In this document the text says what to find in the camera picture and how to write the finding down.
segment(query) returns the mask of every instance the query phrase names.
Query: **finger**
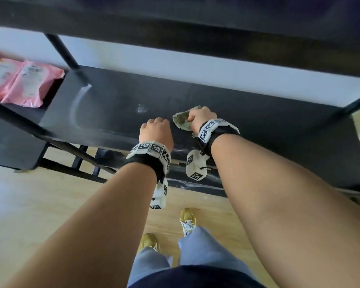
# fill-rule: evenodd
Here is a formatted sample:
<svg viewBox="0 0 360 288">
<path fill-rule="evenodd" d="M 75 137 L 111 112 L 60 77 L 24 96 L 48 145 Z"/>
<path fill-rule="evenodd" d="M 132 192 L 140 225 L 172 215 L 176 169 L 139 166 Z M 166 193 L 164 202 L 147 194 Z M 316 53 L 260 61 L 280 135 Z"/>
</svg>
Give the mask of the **finger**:
<svg viewBox="0 0 360 288">
<path fill-rule="evenodd" d="M 189 111 L 188 121 L 193 121 L 198 111 L 199 109 L 192 109 L 191 111 Z"/>
</svg>

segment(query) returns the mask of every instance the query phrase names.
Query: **black wrist strap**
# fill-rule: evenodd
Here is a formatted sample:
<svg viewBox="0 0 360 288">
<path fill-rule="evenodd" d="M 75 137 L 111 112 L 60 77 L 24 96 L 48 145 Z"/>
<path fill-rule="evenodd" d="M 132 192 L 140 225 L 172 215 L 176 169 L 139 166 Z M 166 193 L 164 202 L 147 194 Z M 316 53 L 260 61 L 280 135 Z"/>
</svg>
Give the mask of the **black wrist strap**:
<svg viewBox="0 0 360 288">
<path fill-rule="evenodd" d="M 163 171 L 163 164 L 158 158 L 149 154 L 135 154 L 133 157 L 127 159 L 124 165 L 129 163 L 141 163 L 150 166 L 156 173 L 157 182 L 163 183 L 165 174 Z"/>
<path fill-rule="evenodd" d="M 218 128 L 215 129 L 214 132 L 212 132 L 211 138 L 209 139 L 209 141 L 207 143 L 204 143 L 202 140 L 197 139 L 198 145 L 199 145 L 202 153 L 212 157 L 211 146 L 212 146 L 213 142 L 215 141 L 216 138 L 218 138 L 220 135 L 225 134 L 225 133 L 235 134 L 235 135 L 240 136 L 240 134 L 238 134 L 238 132 L 230 126 L 219 126 Z"/>
</svg>

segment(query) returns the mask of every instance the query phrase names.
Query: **leg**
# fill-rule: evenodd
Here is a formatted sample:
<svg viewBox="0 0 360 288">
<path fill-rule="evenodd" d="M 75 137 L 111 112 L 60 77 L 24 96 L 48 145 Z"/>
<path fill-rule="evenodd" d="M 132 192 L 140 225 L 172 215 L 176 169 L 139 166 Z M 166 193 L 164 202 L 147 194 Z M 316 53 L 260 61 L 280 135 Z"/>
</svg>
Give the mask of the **leg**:
<svg viewBox="0 0 360 288">
<path fill-rule="evenodd" d="M 179 265 L 205 265 L 236 270 L 257 280 L 249 267 L 219 244 L 204 227 L 194 226 L 184 238 L 179 240 L 179 247 L 181 249 Z"/>
<path fill-rule="evenodd" d="M 127 287 L 145 276 L 171 268 L 171 258 L 158 252 L 158 242 L 154 234 L 144 234 L 140 241 L 140 248 L 142 250 L 135 257 Z"/>
</svg>

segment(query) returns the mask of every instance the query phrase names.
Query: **sneaker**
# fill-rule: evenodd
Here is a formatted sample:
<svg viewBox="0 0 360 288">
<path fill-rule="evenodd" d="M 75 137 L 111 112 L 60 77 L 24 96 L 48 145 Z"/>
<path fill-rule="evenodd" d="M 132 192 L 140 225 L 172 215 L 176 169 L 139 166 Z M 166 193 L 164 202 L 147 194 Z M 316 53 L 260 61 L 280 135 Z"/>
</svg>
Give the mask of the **sneaker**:
<svg viewBox="0 0 360 288">
<path fill-rule="evenodd" d="M 180 213 L 180 223 L 183 226 L 184 236 L 196 227 L 196 218 L 189 208 L 184 208 Z"/>
<path fill-rule="evenodd" d="M 153 233 L 146 233 L 141 237 L 139 251 L 146 247 L 153 248 L 158 252 L 158 241 Z"/>
</svg>

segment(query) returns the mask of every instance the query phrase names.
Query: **pants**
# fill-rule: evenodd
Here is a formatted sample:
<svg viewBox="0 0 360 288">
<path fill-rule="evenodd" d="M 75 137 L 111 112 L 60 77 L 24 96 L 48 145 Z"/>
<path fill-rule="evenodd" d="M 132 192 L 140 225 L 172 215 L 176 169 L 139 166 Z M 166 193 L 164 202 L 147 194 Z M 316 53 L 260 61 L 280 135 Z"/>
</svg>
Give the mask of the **pants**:
<svg viewBox="0 0 360 288">
<path fill-rule="evenodd" d="M 248 266 L 219 244 L 201 226 L 179 240 L 181 249 L 179 265 L 204 265 L 236 270 L 257 280 Z M 128 287 L 150 274 L 170 269 L 168 259 L 153 248 L 144 248 L 135 258 L 128 280 Z"/>
</svg>

